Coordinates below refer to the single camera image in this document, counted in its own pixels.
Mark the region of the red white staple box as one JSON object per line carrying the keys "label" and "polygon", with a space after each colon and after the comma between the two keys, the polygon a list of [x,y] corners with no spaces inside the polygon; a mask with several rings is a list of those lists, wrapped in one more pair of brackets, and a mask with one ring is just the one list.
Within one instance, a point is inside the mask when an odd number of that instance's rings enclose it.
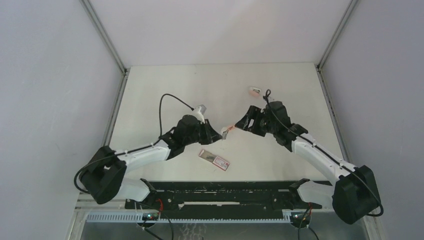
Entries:
{"label": "red white staple box", "polygon": [[226,171],[229,166],[230,162],[221,158],[220,156],[217,156],[207,150],[202,149],[198,155],[201,159],[206,160],[216,166],[217,168]]}

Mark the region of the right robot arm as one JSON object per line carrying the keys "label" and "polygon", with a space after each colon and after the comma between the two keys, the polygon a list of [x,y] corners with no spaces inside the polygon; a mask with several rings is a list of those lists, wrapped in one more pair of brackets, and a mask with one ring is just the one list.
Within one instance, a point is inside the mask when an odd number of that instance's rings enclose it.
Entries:
{"label": "right robot arm", "polygon": [[350,225],[364,216],[380,217],[384,213],[373,171],[328,152],[306,128],[291,122],[282,102],[269,102],[264,109],[251,105],[235,127],[261,137],[273,135],[279,145],[306,160],[329,181],[329,185],[306,178],[298,181],[289,194],[293,207],[314,203],[331,208]]}

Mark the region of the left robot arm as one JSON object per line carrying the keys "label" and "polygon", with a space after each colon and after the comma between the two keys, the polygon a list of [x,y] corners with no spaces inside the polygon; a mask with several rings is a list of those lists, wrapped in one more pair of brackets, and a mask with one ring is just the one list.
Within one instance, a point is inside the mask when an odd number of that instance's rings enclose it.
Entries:
{"label": "left robot arm", "polygon": [[74,176],[74,183],[81,183],[78,190],[91,195],[99,205],[115,198],[135,200],[149,209],[157,196],[147,180],[127,178],[126,175],[145,165],[168,161],[182,154],[191,144],[210,145],[222,139],[209,120],[198,120],[184,115],[169,131],[148,146],[117,152],[108,145],[100,147],[91,160]]}

